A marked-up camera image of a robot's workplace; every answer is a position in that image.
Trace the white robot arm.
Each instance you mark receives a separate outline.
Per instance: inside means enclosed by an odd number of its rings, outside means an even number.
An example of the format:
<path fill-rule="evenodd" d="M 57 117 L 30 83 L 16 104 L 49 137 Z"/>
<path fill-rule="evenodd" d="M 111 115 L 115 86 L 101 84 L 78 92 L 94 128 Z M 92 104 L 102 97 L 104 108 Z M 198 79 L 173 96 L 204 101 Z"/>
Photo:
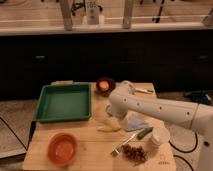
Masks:
<path fill-rule="evenodd" d="M 146 98 L 136 95 L 137 88 L 129 81 L 123 81 L 110 93 L 106 111 L 123 120 L 128 111 L 135 111 L 150 117 L 176 124 L 204 137 L 196 171 L 213 171 L 213 106 Z"/>

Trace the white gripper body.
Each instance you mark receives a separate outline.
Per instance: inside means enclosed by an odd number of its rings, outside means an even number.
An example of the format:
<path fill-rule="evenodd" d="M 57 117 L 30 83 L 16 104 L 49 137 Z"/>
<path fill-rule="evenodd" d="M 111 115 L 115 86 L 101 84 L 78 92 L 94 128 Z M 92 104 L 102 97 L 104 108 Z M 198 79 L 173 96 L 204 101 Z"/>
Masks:
<path fill-rule="evenodd" d="M 127 110 L 126 109 L 121 109 L 121 108 L 118 108 L 114 105 L 109 104 L 106 107 L 106 112 L 110 116 L 115 117 L 118 120 L 118 123 L 120 125 L 126 125 L 127 124 L 127 119 L 126 119 Z"/>

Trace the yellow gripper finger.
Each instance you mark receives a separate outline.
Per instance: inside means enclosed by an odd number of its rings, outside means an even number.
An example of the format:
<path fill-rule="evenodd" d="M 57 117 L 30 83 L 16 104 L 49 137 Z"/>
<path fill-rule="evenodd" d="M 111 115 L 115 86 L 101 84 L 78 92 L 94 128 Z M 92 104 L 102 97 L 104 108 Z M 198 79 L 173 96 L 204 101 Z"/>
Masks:
<path fill-rule="evenodd" d="M 117 120 L 112 121 L 112 128 L 114 131 L 119 131 L 121 129 L 121 126 Z"/>
<path fill-rule="evenodd" d="M 107 117 L 103 120 L 103 126 L 109 126 L 112 128 L 112 121 L 113 118 L 112 117 Z"/>

